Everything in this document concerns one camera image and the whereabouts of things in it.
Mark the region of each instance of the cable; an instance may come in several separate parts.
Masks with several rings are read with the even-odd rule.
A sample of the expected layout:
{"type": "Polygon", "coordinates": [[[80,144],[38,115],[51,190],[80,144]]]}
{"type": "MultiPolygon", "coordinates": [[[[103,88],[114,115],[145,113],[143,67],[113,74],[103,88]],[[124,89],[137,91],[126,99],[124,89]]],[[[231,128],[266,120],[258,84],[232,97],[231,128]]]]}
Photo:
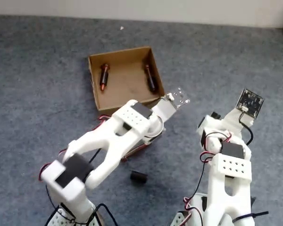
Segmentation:
{"type": "Polygon", "coordinates": [[[240,217],[237,217],[235,218],[234,220],[232,220],[232,223],[235,223],[236,221],[238,220],[242,220],[244,218],[249,218],[249,217],[253,217],[253,218],[256,218],[258,216],[262,216],[262,215],[266,215],[266,214],[269,214],[268,211],[264,211],[264,212],[260,212],[260,213],[249,213],[249,214],[245,214],[245,215],[242,215],[240,217]]]}
{"type": "MultiPolygon", "coordinates": [[[[201,215],[201,212],[198,208],[196,207],[190,207],[188,210],[196,210],[198,213],[199,213],[199,216],[200,216],[200,220],[201,220],[201,226],[203,226],[203,220],[202,220],[202,215],[201,215]]],[[[189,215],[183,220],[183,222],[181,222],[181,224],[179,226],[184,226],[188,220],[191,218],[192,216],[192,212],[189,213],[189,215]]]]}
{"type": "Polygon", "coordinates": [[[146,144],[142,144],[142,145],[139,145],[138,147],[134,148],[133,150],[129,151],[122,159],[121,161],[124,162],[124,161],[127,161],[128,158],[132,155],[134,155],[135,153],[137,153],[138,151],[144,149],[145,147],[147,147],[149,145],[146,145],[146,144]]]}
{"type": "Polygon", "coordinates": [[[212,135],[212,134],[221,134],[221,135],[225,136],[225,140],[224,140],[224,141],[229,140],[229,139],[231,138],[231,136],[228,137],[228,136],[225,135],[224,133],[218,132],[218,131],[208,133],[208,134],[205,136],[205,138],[204,138],[203,148],[204,148],[205,151],[208,151],[208,150],[207,150],[207,138],[208,138],[209,135],[212,135]]]}
{"type": "Polygon", "coordinates": [[[95,159],[95,157],[98,155],[98,153],[100,152],[100,150],[101,150],[101,148],[99,148],[99,149],[96,151],[96,153],[93,155],[93,157],[91,157],[91,159],[89,160],[89,163],[91,163],[91,162],[95,159]]]}
{"type": "Polygon", "coordinates": [[[239,116],[239,123],[240,123],[245,129],[247,129],[247,130],[250,132],[250,139],[249,139],[249,141],[246,143],[246,145],[249,145],[249,144],[253,141],[253,139],[254,139],[254,134],[253,134],[253,131],[251,131],[251,129],[250,129],[247,125],[245,125],[243,122],[241,122],[241,119],[242,119],[243,115],[244,115],[244,112],[242,112],[241,115],[239,116]]]}
{"type": "Polygon", "coordinates": [[[61,215],[64,219],[68,220],[69,222],[73,222],[73,223],[76,223],[76,224],[78,224],[78,225],[86,225],[86,223],[77,223],[77,222],[75,222],[75,219],[74,219],[74,218],[73,218],[73,219],[69,219],[69,218],[65,217],[62,213],[60,213],[60,212],[58,211],[58,206],[56,207],[55,204],[53,204],[53,201],[52,201],[51,196],[50,196],[50,194],[49,194],[47,185],[45,185],[45,188],[46,188],[46,193],[47,193],[47,196],[48,196],[48,198],[49,198],[49,201],[50,201],[52,207],[53,207],[55,210],[57,210],[57,212],[59,213],[59,215],[61,215]]]}
{"type": "Polygon", "coordinates": [[[40,171],[39,171],[39,176],[38,176],[38,180],[39,180],[40,182],[43,182],[43,181],[42,181],[42,178],[41,178],[41,174],[42,174],[43,171],[46,169],[46,167],[48,167],[50,164],[52,164],[52,163],[51,163],[51,162],[48,162],[48,163],[44,164],[44,165],[41,167],[41,169],[40,169],[40,171]]]}
{"type": "Polygon", "coordinates": [[[215,155],[214,153],[212,153],[212,152],[207,152],[207,151],[205,151],[205,152],[202,152],[201,154],[200,154],[200,161],[202,162],[202,163],[208,163],[210,160],[212,160],[212,158],[213,157],[207,157],[205,160],[202,160],[202,156],[203,155],[205,155],[205,154],[211,154],[211,155],[215,155]]]}
{"type": "Polygon", "coordinates": [[[204,173],[204,167],[205,167],[205,164],[207,163],[207,160],[208,160],[209,158],[210,158],[210,157],[206,158],[205,161],[203,162],[203,167],[202,167],[201,176],[200,176],[200,178],[199,178],[197,187],[196,187],[196,189],[195,189],[193,195],[190,196],[189,198],[187,198],[187,197],[184,197],[184,198],[183,198],[183,202],[184,202],[184,204],[185,204],[184,208],[185,208],[186,210],[188,209],[189,202],[191,201],[191,199],[195,196],[195,194],[196,194],[197,191],[198,191],[198,188],[199,188],[199,185],[200,185],[200,182],[201,182],[203,173],[204,173]]]}
{"type": "Polygon", "coordinates": [[[111,217],[111,219],[113,220],[114,224],[115,224],[116,226],[118,226],[118,224],[117,224],[117,222],[116,222],[114,216],[112,215],[112,213],[110,212],[110,210],[108,209],[108,207],[107,207],[105,204],[103,204],[103,203],[100,203],[100,204],[95,208],[95,210],[94,210],[94,211],[92,212],[92,214],[90,215],[90,217],[89,217],[87,223],[78,223],[78,222],[75,221],[75,218],[69,219],[69,218],[63,216],[62,213],[60,213],[60,212],[58,211],[58,206],[56,207],[55,204],[53,204],[53,201],[52,201],[51,196],[50,196],[50,194],[49,194],[47,185],[45,186],[45,188],[46,188],[46,193],[47,193],[47,196],[48,196],[48,198],[49,198],[49,201],[50,201],[50,203],[52,204],[52,207],[53,207],[55,210],[57,210],[57,212],[59,213],[59,215],[61,215],[64,219],[68,220],[69,222],[72,222],[72,223],[75,223],[75,224],[78,224],[78,225],[89,225],[90,222],[96,217],[96,214],[97,214],[96,212],[98,211],[98,209],[99,209],[101,206],[103,206],[103,207],[105,207],[107,213],[110,215],[110,217],[111,217]]]}
{"type": "Polygon", "coordinates": [[[118,226],[117,221],[115,220],[114,216],[112,215],[112,213],[110,212],[110,210],[108,209],[108,207],[107,207],[105,204],[103,204],[103,203],[100,203],[100,204],[95,208],[95,210],[94,210],[93,213],[90,215],[90,217],[89,217],[89,219],[88,219],[88,221],[87,221],[86,224],[87,224],[87,225],[90,224],[90,222],[91,222],[91,221],[93,220],[93,218],[95,217],[96,212],[99,210],[99,208],[100,208],[101,206],[103,206],[103,207],[106,209],[107,213],[110,215],[111,219],[113,220],[114,225],[115,225],[115,226],[118,226]]]}
{"type": "Polygon", "coordinates": [[[189,213],[189,215],[180,223],[179,226],[184,226],[188,222],[188,220],[191,218],[191,216],[192,216],[192,213],[189,213]]]}

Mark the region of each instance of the white robotic arm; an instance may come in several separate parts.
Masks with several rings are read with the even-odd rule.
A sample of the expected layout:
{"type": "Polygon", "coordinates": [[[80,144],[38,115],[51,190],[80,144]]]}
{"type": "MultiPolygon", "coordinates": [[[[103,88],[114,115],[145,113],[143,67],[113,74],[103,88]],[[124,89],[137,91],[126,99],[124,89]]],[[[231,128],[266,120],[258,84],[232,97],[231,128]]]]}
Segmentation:
{"type": "Polygon", "coordinates": [[[236,108],[223,119],[212,113],[201,121],[197,132],[204,152],[200,156],[211,156],[203,161],[210,165],[208,194],[196,193],[185,198],[187,211],[178,212],[171,226],[255,225],[251,215],[248,216],[251,213],[251,150],[242,140],[241,130],[247,128],[251,132],[249,127],[262,104],[263,98],[245,89],[236,108]]]}
{"type": "Polygon", "coordinates": [[[55,160],[41,174],[52,198],[62,203],[64,212],[78,223],[86,223],[95,206],[85,194],[85,186],[96,188],[140,140],[149,144],[164,130],[167,121],[182,105],[189,103],[178,88],[168,93],[151,110],[130,100],[94,131],[68,145],[63,163],[55,160]],[[81,154],[95,149],[107,150],[104,161],[92,169],[81,154]]]}

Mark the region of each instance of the black cylindrical object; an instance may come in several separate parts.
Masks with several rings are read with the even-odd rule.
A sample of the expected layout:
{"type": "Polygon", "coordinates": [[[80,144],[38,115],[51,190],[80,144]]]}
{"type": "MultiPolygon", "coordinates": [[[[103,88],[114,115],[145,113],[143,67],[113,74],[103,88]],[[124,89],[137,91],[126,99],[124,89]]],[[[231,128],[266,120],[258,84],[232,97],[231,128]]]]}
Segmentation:
{"type": "Polygon", "coordinates": [[[100,75],[100,90],[103,91],[105,86],[107,86],[108,83],[108,73],[109,70],[109,65],[108,64],[104,64],[102,66],[102,74],[100,75]]]}
{"type": "Polygon", "coordinates": [[[130,179],[133,180],[133,181],[145,184],[147,182],[148,175],[132,170],[131,175],[130,175],[130,179]]]}
{"type": "Polygon", "coordinates": [[[146,71],[147,71],[147,81],[148,81],[148,86],[151,92],[156,92],[156,80],[154,77],[151,76],[150,73],[150,67],[149,65],[146,65],[146,71]]]}

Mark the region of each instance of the open cardboard box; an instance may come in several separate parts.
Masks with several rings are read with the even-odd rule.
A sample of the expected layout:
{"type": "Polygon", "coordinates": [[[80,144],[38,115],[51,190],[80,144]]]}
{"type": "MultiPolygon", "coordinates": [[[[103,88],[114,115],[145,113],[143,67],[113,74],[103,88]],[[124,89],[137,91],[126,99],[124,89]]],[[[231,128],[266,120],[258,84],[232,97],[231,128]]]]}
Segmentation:
{"type": "Polygon", "coordinates": [[[100,114],[111,115],[129,100],[135,99],[148,107],[165,95],[152,49],[141,47],[89,56],[89,70],[94,100],[100,114]],[[101,66],[109,64],[109,77],[104,91],[100,90],[101,66]],[[145,65],[156,79],[158,90],[148,87],[145,65]]]}

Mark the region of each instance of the white wall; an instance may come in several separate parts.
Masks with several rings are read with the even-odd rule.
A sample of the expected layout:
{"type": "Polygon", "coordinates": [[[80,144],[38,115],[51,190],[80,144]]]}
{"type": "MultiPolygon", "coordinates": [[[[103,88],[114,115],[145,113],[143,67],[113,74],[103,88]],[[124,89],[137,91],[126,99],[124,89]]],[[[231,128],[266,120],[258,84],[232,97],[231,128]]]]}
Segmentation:
{"type": "Polygon", "coordinates": [[[0,14],[283,27],[283,0],[0,0],[0,14]]]}

